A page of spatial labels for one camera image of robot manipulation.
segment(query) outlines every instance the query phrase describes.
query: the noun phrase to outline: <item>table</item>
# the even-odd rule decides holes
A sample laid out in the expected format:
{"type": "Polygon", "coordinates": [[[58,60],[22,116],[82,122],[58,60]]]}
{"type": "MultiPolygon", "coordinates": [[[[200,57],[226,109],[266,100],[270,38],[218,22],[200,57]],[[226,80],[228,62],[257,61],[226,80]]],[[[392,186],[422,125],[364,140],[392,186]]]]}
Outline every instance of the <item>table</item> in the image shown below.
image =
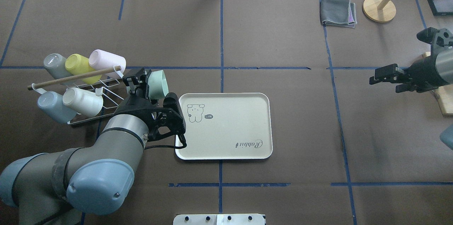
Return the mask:
{"type": "MultiPolygon", "coordinates": [[[[266,94],[274,152],[185,162],[146,151],[123,206],[85,224],[219,212],[263,213],[268,224],[453,224],[453,151],[439,140],[453,119],[430,93],[368,84],[375,68],[408,67],[429,51],[416,33],[453,30],[453,17],[432,16],[426,0],[392,0],[396,17],[378,24],[360,11],[364,0],[351,1],[355,29],[323,27],[319,0],[0,0],[0,169],[94,143],[106,119],[58,125],[26,86],[51,79],[50,53],[103,49],[129,69],[164,69],[178,96],[266,94]]],[[[0,224],[18,223],[17,209],[0,208],[0,224]]]]}

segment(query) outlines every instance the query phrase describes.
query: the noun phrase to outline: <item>cable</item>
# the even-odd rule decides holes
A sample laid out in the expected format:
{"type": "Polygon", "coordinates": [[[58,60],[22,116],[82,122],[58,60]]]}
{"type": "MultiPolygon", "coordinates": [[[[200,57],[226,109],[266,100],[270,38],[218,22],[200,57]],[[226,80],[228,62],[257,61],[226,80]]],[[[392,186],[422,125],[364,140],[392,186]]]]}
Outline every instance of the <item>cable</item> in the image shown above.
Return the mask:
{"type": "Polygon", "coordinates": [[[62,209],[60,209],[60,211],[56,212],[55,214],[35,223],[34,225],[43,225],[43,224],[46,224],[47,222],[69,212],[71,209],[73,209],[72,206],[70,206],[69,204],[67,204],[66,206],[64,206],[62,209]]]}
{"type": "Polygon", "coordinates": [[[173,149],[183,149],[183,148],[186,148],[187,147],[187,143],[186,143],[186,137],[184,135],[178,135],[179,137],[179,141],[183,144],[183,146],[174,146],[174,145],[163,145],[163,144],[159,144],[159,145],[152,145],[152,146],[147,146],[145,147],[144,149],[151,149],[151,148],[173,148],[173,149]]]}

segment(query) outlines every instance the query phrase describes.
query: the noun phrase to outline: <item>gray cup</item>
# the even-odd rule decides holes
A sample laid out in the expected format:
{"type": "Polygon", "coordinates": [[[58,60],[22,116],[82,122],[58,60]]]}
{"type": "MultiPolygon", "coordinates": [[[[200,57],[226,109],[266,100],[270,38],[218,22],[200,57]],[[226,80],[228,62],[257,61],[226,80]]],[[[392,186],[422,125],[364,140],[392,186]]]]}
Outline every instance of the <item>gray cup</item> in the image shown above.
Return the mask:
{"type": "Polygon", "coordinates": [[[67,123],[72,120],[77,112],[63,105],[63,96],[47,91],[38,99],[38,107],[58,123],[67,123]]]}
{"type": "Polygon", "coordinates": [[[49,74],[55,78],[60,79],[68,76],[72,76],[66,68],[64,64],[66,62],[66,58],[61,56],[58,53],[49,54],[47,57],[44,58],[42,62],[44,64],[44,68],[49,72],[49,74]]]}

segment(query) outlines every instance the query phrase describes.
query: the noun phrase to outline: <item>cup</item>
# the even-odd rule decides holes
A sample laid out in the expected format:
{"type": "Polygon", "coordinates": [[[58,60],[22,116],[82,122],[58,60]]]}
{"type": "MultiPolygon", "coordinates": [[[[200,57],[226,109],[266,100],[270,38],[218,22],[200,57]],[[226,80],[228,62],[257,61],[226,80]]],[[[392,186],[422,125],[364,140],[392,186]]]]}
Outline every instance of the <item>cup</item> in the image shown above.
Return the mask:
{"type": "MultiPolygon", "coordinates": [[[[106,68],[113,68],[115,66],[121,66],[121,73],[124,73],[126,69],[126,59],[122,56],[106,52],[100,49],[94,50],[89,59],[90,67],[95,70],[103,70],[106,68]]],[[[106,74],[110,78],[118,79],[120,76],[116,72],[106,74]]]]}
{"type": "MultiPolygon", "coordinates": [[[[81,56],[80,54],[73,54],[69,56],[66,59],[64,67],[67,71],[69,71],[69,73],[73,75],[80,75],[83,73],[95,71],[94,68],[90,67],[88,58],[81,56]]],[[[99,81],[101,76],[102,75],[95,75],[92,77],[83,78],[82,81],[84,81],[88,85],[92,85],[93,83],[99,81]]]]}
{"type": "MultiPolygon", "coordinates": [[[[54,79],[60,79],[68,76],[72,76],[71,73],[69,73],[66,68],[64,67],[64,64],[66,62],[66,58],[61,56],[58,53],[52,53],[47,55],[44,58],[44,61],[42,62],[44,64],[44,68],[49,72],[49,74],[54,78],[54,79]]],[[[66,82],[63,83],[64,85],[69,85],[72,84],[73,82],[66,82]]]]}
{"type": "Polygon", "coordinates": [[[167,78],[163,70],[152,71],[148,78],[149,99],[163,99],[168,94],[167,78]]]}
{"type": "Polygon", "coordinates": [[[68,88],[63,94],[63,104],[91,118],[101,111],[104,99],[91,91],[81,88],[68,88]]]}
{"type": "Polygon", "coordinates": [[[77,112],[63,105],[63,96],[47,91],[38,98],[38,107],[58,123],[67,123],[77,112]]]}

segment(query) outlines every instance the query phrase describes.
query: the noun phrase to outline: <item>gray towel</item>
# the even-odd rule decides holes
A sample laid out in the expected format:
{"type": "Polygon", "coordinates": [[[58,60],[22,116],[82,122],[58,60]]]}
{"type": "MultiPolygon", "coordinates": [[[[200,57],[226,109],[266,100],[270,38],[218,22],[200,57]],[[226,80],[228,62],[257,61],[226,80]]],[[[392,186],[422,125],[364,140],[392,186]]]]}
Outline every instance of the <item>gray towel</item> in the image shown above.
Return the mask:
{"type": "Polygon", "coordinates": [[[319,12],[325,25],[355,28],[357,24],[356,4],[351,0],[321,0],[319,12]]]}

